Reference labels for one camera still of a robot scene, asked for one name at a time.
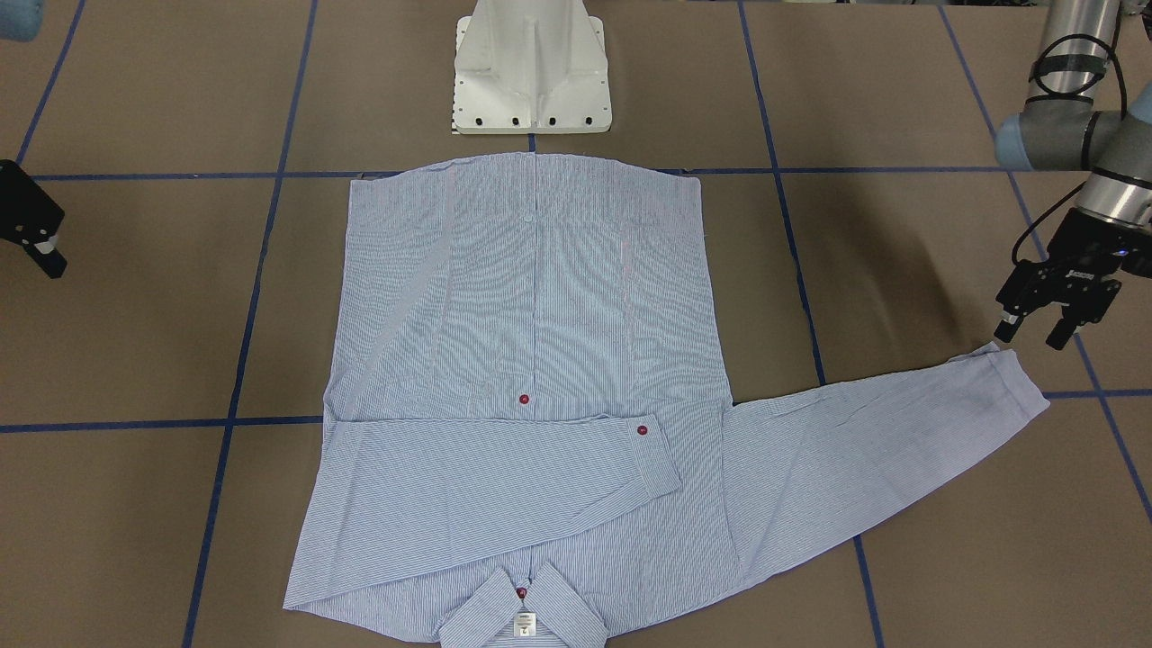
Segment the white label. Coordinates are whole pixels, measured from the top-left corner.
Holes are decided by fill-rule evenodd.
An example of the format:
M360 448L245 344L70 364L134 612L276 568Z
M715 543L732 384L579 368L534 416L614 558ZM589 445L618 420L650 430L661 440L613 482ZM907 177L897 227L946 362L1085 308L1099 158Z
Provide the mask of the white label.
M536 612L521 612L511 623L513 636L536 636Z

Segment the white mounting bracket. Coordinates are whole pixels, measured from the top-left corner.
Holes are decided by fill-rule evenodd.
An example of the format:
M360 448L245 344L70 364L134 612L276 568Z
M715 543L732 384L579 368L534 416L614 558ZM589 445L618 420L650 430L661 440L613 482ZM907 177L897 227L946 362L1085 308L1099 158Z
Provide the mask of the white mounting bracket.
M454 133L604 133L604 23L583 0L479 0L456 23Z

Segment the striped shirt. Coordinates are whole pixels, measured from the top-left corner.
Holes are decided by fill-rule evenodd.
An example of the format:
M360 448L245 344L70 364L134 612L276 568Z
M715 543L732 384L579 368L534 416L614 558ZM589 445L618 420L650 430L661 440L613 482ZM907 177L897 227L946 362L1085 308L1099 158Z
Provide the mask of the striped shirt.
M733 406L691 178L509 153L349 203L288 609L601 647L877 525L1047 406L994 345Z

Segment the shirt collar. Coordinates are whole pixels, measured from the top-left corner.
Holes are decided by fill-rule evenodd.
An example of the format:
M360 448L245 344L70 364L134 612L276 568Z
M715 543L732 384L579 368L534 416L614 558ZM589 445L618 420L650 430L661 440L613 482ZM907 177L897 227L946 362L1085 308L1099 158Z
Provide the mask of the shirt collar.
M521 601L503 570L497 570L472 596L440 626L444 648L482 648L521 609L536 612L569 648L604 648L608 630L600 617L568 585L551 563L536 568L528 595Z

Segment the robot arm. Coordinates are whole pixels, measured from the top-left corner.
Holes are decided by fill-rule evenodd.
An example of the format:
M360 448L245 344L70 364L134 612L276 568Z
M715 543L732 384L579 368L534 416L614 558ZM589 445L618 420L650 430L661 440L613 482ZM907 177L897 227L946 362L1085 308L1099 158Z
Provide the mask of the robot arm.
M1024 317L1059 303L1062 317L1047 342L1063 348L1084 324L1104 317L1120 292L1114 273L1152 277L1152 84L1119 112L1092 111L1107 62L1116 62L1120 5L1053 2L1024 111L996 135L996 157L1007 168L1091 171L1047 246L1048 258L1016 262L996 295L1003 315L995 334L1003 341ZM1116 71L1122 84L1119 65Z

